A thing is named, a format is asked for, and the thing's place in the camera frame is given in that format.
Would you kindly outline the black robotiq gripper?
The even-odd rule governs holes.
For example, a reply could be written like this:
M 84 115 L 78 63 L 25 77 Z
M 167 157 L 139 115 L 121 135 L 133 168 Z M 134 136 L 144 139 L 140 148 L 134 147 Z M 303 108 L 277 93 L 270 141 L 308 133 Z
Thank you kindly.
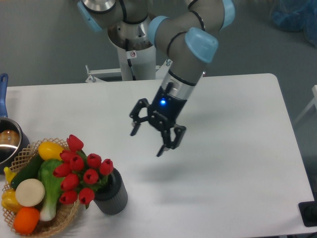
M 186 127 L 176 124 L 186 100 L 171 95 L 172 85 L 165 89 L 161 86 L 151 104 L 146 98 L 139 99 L 132 109 L 129 117 L 132 119 L 133 129 L 130 136 L 136 135 L 141 123 L 148 121 L 149 124 L 161 132 L 163 144 L 157 153 L 160 157 L 168 149 L 176 149 L 186 132 Z M 140 117 L 140 111 L 147 108 L 148 115 Z

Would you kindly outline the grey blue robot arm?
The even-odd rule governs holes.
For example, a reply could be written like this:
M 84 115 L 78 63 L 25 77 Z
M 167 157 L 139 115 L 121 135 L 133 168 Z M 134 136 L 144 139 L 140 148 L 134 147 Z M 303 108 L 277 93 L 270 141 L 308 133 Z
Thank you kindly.
M 145 0 L 80 0 L 78 9 L 94 31 L 106 30 L 117 48 L 124 81 L 154 79 L 156 50 L 171 60 L 153 101 L 140 99 L 130 113 L 132 135 L 147 121 L 162 136 L 162 154 L 179 146 L 186 128 L 176 120 L 207 65 L 218 41 L 212 35 L 230 25 L 230 0 L 188 0 L 188 11 L 175 18 L 152 17 Z

